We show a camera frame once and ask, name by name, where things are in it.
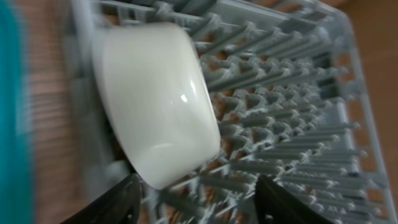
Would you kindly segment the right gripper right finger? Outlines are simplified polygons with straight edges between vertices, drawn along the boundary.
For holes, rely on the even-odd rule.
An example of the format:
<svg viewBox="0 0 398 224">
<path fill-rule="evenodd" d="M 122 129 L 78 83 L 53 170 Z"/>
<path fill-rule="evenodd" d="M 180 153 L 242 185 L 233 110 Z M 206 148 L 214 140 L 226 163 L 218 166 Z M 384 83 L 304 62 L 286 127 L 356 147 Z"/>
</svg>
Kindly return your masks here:
<svg viewBox="0 0 398 224">
<path fill-rule="evenodd" d="M 266 175 L 257 178 L 254 206 L 260 224 L 333 224 Z"/>
</svg>

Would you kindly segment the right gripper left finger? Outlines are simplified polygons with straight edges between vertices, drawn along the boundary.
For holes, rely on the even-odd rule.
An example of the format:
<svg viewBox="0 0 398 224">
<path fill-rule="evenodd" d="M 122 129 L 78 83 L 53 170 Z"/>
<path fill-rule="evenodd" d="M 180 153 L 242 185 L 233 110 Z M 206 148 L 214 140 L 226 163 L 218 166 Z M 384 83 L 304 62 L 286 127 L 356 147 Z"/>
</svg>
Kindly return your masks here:
<svg viewBox="0 0 398 224">
<path fill-rule="evenodd" d="M 141 185 L 129 174 L 114 187 L 60 224 L 137 224 Z"/>
</svg>

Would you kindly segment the grey-white bowl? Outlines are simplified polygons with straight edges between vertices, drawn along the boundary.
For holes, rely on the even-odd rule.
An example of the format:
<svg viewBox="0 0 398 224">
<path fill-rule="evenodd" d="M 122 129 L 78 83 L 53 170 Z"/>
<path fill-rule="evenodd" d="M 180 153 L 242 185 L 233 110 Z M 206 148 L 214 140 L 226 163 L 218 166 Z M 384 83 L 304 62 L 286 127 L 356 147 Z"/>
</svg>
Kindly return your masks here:
<svg viewBox="0 0 398 224">
<path fill-rule="evenodd" d="M 221 136 L 200 61 L 180 26 L 99 30 L 92 57 L 111 127 L 148 185 L 163 189 L 218 155 Z"/>
</svg>

